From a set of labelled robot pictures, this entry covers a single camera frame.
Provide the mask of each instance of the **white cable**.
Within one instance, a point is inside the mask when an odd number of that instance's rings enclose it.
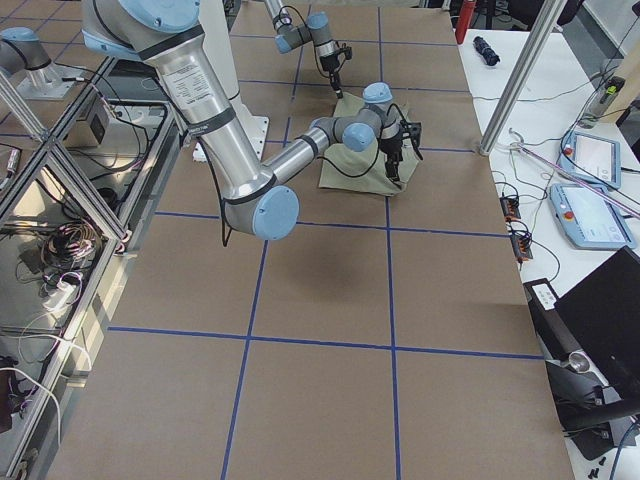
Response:
[[[58,447],[60,446],[60,442],[61,442],[61,432],[62,432],[62,409],[60,408],[60,402],[58,402],[58,399],[56,398],[56,396],[53,394],[53,392],[51,390],[49,390],[48,388],[46,388],[44,385],[42,385],[40,382],[34,380],[33,378],[31,378],[30,375],[26,374],[25,372],[23,372],[22,370],[20,370],[19,368],[14,368],[14,367],[2,367],[0,368],[0,372],[16,372],[19,373],[20,375],[22,375],[23,377],[25,377],[27,380],[29,380],[31,383],[33,383],[35,386],[37,386],[38,388],[41,388],[43,392],[45,392],[49,398],[51,398],[53,400],[53,403],[55,403],[56,405],[56,410],[58,412]]]
[[[76,345],[75,343],[73,343],[72,340],[67,340],[66,338],[62,338],[62,337],[58,337],[57,335],[52,335],[50,333],[36,333],[34,335],[23,335],[21,337],[18,336],[8,336],[8,335],[4,335],[5,337],[8,338],[51,338],[53,340],[55,340],[56,342],[60,342],[60,343],[64,343],[65,345],[68,345],[70,348],[75,348],[77,350],[79,350],[80,352],[82,352],[85,356],[85,358],[87,359],[87,363],[89,364],[89,370],[93,370],[93,363],[91,361],[91,355],[89,355],[89,351],[84,348],[81,347],[80,345]],[[47,352],[47,354],[45,355],[45,358],[47,356],[49,356],[49,354],[53,351],[53,349],[55,348],[55,344],[51,347],[51,350],[49,350],[49,352]]]
[[[62,307],[60,307],[58,310],[53,310],[51,312],[45,312],[42,315],[38,315],[36,318],[34,318],[33,320],[31,320],[29,323],[27,323],[27,325],[22,329],[22,333],[20,334],[20,337],[18,338],[18,356],[25,362],[28,364],[32,364],[35,363],[34,361],[28,361],[25,356],[22,354],[22,338],[25,336],[25,332],[29,329],[29,327],[31,327],[31,325],[33,325],[34,323],[36,323],[36,321],[38,321],[41,318],[44,318],[48,315],[54,315],[56,313],[61,313],[62,311],[66,310],[67,308],[69,308],[71,305],[63,305]]]

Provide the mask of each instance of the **black cable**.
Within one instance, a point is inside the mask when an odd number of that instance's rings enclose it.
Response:
[[[638,23],[638,20],[640,19],[640,17],[636,17],[636,19],[633,21],[633,23],[631,24],[631,26],[629,27],[629,30],[627,30],[627,33],[624,34],[624,37],[622,37],[622,40],[620,40],[620,42],[618,43],[617,47],[616,47],[616,56],[617,57],[622,57],[622,52],[621,52],[621,48],[622,48],[622,44],[624,43],[624,41],[627,39],[627,37],[629,36],[629,34],[631,33],[631,30],[633,30],[633,27],[636,26],[636,23]],[[607,62],[607,64],[604,67],[604,71],[607,72],[609,70],[609,65],[611,65],[611,62],[613,62],[614,58],[610,58],[609,61]],[[600,86],[602,86],[602,84],[606,81],[606,78],[602,78],[602,80],[600,81],[600,84],[598,85],[598,88]]]
[[[213,177],[213,183],[216,186],[216,194],[218,196],[218,205],[220,206],[220,220],[222,221],[222,246],[226,247],[229,245],[229,239],[231,238],[231,233],[233,232],[233,227],[229,225],[227,221],[227,216],[225,214],[225,202],[224,198],[222,198],[222,191],[220,190],[220,183],[218,183],[218,175],[216,175],[215,168],[213,167],[213,162],[211,157],[209,156],[209,152],[204,147],[204,145],[200,145],[202,147],[202,151],[204,152],[204,156],[207,160],[207,165],[209,165],[209,170],[211,171],[211,176]],[[226,234],[226,228],[229,227],[229,233]]]
[[[80,216],[77,214],[77,212],[73,212],[73,215],[70,215],[69,212],[66,210],[66,204],[65,202],[63,202],[62,200],[58,199],[54,194],[52,194],[49,189],[47,189],[46,185],[44,183],[42,183],[40,181],[40,179],[36,178],[36,184],[42,189],[42,191],[44,193],[47,194],[47,196],[53,200],[55,203],[57,203],[58,205],[60,205],[60,207],[62,208],[62,214],[67,217],[69,220],[78,220],[80,218]]]
[[[536,185],[535,183],[527,182],[525,180],[522,180],[520,177],[518,177],[518,170],[516,169],[516,162],[515,162],[515,158],[514,158],[512,150],[509,151],[509,160],[511,161],[511,167],[513,168],[513,174],[515,175],[516,180],[518,182],[522,183],[523,185],[528,185],[530,187],[533,187],[533,188],[536,188],[536,189],[542,191],[542,198],[538,198],[538,197],[536,197],[534,195],[528,195],[528,194],[525,194],[525,195],[522,195],[522,196],[523,197],[524,196],[531,197],[534,200],[538,200],[540,202],[543,201],[543,200],[546,200],[549,197],[549,193],[548,193],[546,188],[542,188],[540,185]]]
[[[547,252],[549,252],[551,254],[551,256],[555,259],[556,263],[558,264],[558,267],[557,267],[555,275],[549,279],[549,283],[553,282],[556,278],[558,278],[558,275],[560,275],[560,259],[548,247],[544,246],[540,242],[535,241],[533,238],[531,239],[531,243],[535,243],[539,247],[544,248]]]
[[[347,178],[361,178],[371,171],[371,169],[374,167],[374,165],[378,161],[379,155],[380,155],[380,146],[378,146],[378,149],[376,150],[376,156],[374,157],[373,162],[371,162],[371,164],[362,173],[357,173],[357,174],[351,174],[351,173],[345,172],[344,170],[340,169],[340,167],[338,167],[335,163],[333,163],[331,160],[329,160],[327,157],[323,155],[318,155],[317,158],[327,162],[329,165],[335,168],[340,175],[343,175]]]
[[[84,71],[84,72],[89,72],[89,73],[91,73],[91,74],[93,74],[93,75],[97,76],[100,80],[102,80],[102,81],[103,81],[103,82],[104,82],[104,83],[105,83],[105,84],[106,84],[106,85],[111,89],[111,91],[113,92],[113,94],[115,95],[115,97],[117,98],[117,100],[118,100],[119,102],[121,102],[121,103],[124,103],[124,102],[123,102],[123,100],[122,100],[122,98],[120,97],[120,95],[119,95],[119,94],[118,94],[118,92],[116,91],[116,89],[115,89],[115,88],[113,87],[113,85],[111,84],[111,82],[109,82],[109,80],[107,80],[107,78],[106,78],[102,73],[99,73],[99,72],[97,72],[97,71],[95,71],[95,70],[91,70],[90,68],[86,68],[86,67],[77,67],[77,66],[73,66],[73,65],[67,65],[67,64],[65,64],[65,63],[60,63],[60,62],[56,62],[56,63],[57,63],[58,65],[63,66],[63,67],[67,67],[67,68],[75,68],[75,69],[78,69],[78,70],[82,70],[82,71]],[[149,135],[147,134],[147,130],[146,130],[144,127],[141,127],[140,125],[136,125],[135,123],[133,123],[133,122],[131,121],[131,120],[132,120],[132,119],[131,119],[131,116],[129,115],[129,112],[128,112],[126,109],[125,109],[125,112],[126,112],[126,113],[127,113],[127,115],[129,116],[129,121],[128,121],[128,122],[127,122],[126,120],[124,120],[124,119],[122,119],[122,118],[118,117],[117,115],[115,115],[115,116],[114,116],[114,119],[115,119],[116,121],[122,122],[122,123],[124,123],[124,124],[126,124],[126,125],[130,125],[131,127],[133,127],[133,128],[134,128],[134,134],[135,134],[136,138],[138,139],[138,150],[139,150],[138,155],[142,155],[142,147],[140,146],[140,137],[138,137],[137,129],[142,130],[142,132],[144,133],[144,135],[145,135],[145,139],[146,139],[146,142],[147,142],[147,148],[149,147]]]
[[[627,437],[631,434],[633,429],[638,427],[640,427],[640,420],[636,420],[635,422],[633,422],[629,426],[627,431],[624,432],[624,435],[622,436],[622,440],[620,440],[620,443],[618,444],[618,449],[616,450],[616,457],[613,460],[613,465],[611,467],[611,474],[609,475],[609,480],[613,480],[616,475],[616,469],[618,468],[618,461],[620,460],[620,454],[622,453],[622,447],[624,447],[624,442],[627,440]]]
[[[22,153],[22,148],[18,147],[17,145],[11,145],[9,143],[3,143],[0,142],[0,145],[2,145],[3,147],[9,147],[9,148],[15,148],[16,150],[20,150],[20,153]]]

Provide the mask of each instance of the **black object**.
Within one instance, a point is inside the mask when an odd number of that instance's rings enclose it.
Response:
[[[557,360],[564,361],[571,352],[580,350],[580,345],[571,334],[565,323],[558,315],[558,312],[551,308],[547,309],[542,304],[534,291],[536,285],[546,285],[553,297],[553,303],[558,301],[558,295],[546,280],[534,280],[524,284],[525,293],[529,299],[529,311],[536,332],[544,341],[551,356]]]
[[[550,362],[546,362],[546,367],[551,391],[556,399],[558,418],[584,458],[596,460],[620,445],[632,423],[628,417],[605,420],[584,429],[570,430],[568,427],[568,420],[572,417],[597,412],[601,408],[598,405],[606,407],[619,403],[620,396],[615,389],[602,386],[602,382],[591,372],[578,374]],[[632,446],[635,441],[628,437],[624,444]]]
[[[0,355],[0,368],[15,367],[18,364],[11,357]],[[11,430],[11,413],[13,406],[9,399],[9,384],[17,386],[16,375],[13,371],[0,372],[0,433]]]
[[[510,0],[509,15],[516,20],[521,21],[527,26],[527,30],[531,30],[544,0]],[[569,23],[578,14],[578,10],[584,3],[584,0],[569,0],[558,18],[558,25]]]
[[[118,194],[109,187],[103,187],[98,189],[98,193],[104,199],[109,208],[113,211],[118,207]]]
[[[496,55],[496,52],[489,46],[489,44],[482,37],[476,37],[473,39],[473,46],[476,48],[476,52],[482,55],[487,65],[493,67],[500,61],[500,57]]]
[[[344,62],[353,58],[353,51],[346,43],[338,44],[338,49],[331,55],[320,57],[322,70],[329,74],[329,83],[336,96],[342,98],[342,81],[340,80],[340,69]],[[340,55],[344,55],[344,60],[340,61]]]
[[[624,399],[640,399],[638,285],[640,257],[624,247],[556,303],[575,339]]]
[[[380,140],[380,151],[387,156],[384,163],[385,173],[392,182],[400,181],[399,166],[402,161],[402,146],[405,139],[411,140],[413,151],[422,160],[420,153],[420,136],[422,134],[422,124],[420,122],[408,122],[404,117],[400,120],[400,128],[391,138]]]

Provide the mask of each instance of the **metal pole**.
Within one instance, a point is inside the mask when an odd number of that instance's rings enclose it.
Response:
[[[32,138],[39,141],[47,139],[48,132],[45,126],[33,114],[27,103],[2,72],[0,72],[0,98],[4,99],[9,109],[24,125],[24,128]]]
[[[509,77],[509,81],[498,101],[496,110],[493,112],[489,125],[487,125],[487,129],[484,132],[482,142],[478,148],[481,155],[489,155],[498,141],[498,136],[502,132],[504,124],[507,122],[511,110],[513,110],[518,96],[566,3],[567,0],[545,0],[542,5],[527,43],[525,43],[522,53],[520,53],[516,66],[511,72],[511,77]]]

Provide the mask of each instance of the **brown cardboard floor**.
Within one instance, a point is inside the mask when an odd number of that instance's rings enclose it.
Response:
[[[96,65],[77,4],[0,8]],[[322,9],[354,49],[345,90],[389,82],[425,161],[392,199],[320,190],[316,163],[290,182],[292,235],[224,249],[208,172],[179,158],[50,479],[572,478],[448,14]],[[232,45],[267,157],[335,105],[312,48],[272,36],[243,2]]]

